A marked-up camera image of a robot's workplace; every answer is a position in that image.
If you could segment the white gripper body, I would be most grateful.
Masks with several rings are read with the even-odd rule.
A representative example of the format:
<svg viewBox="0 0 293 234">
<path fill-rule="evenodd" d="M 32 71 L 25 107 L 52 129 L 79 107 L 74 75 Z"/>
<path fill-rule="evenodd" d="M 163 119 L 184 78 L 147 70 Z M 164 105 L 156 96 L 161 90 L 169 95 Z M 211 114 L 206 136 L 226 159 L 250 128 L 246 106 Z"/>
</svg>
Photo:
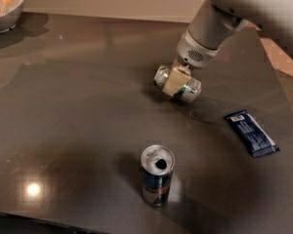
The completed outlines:
<svg viewBox="0 0 293 234">
<path fill-rule="evenodd" d="M 193 68 L 206 67 L 218 52 L 217 44 L 189 28 L 177 45 L 178 61 Z"/>
</svg>

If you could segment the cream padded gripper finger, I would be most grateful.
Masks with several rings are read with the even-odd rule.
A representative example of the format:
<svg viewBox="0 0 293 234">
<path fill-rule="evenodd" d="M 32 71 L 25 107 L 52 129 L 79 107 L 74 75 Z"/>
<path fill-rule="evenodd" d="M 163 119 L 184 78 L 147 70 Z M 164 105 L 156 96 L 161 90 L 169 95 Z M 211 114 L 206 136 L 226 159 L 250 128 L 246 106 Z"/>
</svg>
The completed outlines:
<svg viewBox="0 0 293 234">
<path fill-rule="evenodd" d="M 177 59 L 175 59 L 172 63 L 168 78 L 165 82 L 162 92 L 172 97 L 190 79 L 191 72 L 189 66 L 182 64 Z"/>
</svg>

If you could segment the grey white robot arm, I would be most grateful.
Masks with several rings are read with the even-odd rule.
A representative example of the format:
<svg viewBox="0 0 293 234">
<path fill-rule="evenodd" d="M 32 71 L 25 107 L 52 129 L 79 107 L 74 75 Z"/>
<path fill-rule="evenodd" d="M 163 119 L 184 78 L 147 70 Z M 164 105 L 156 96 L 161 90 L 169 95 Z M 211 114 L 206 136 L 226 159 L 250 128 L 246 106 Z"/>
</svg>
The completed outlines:
<svg viewBox="0 0 293 234">
<path fill-rule="evenodd" d="M 182 35 L 162 91 L 173 97 L 207 66 L 226 38 L 253 23 L 293 59 L 293 0 L 205 0 Z"/>
</svg>

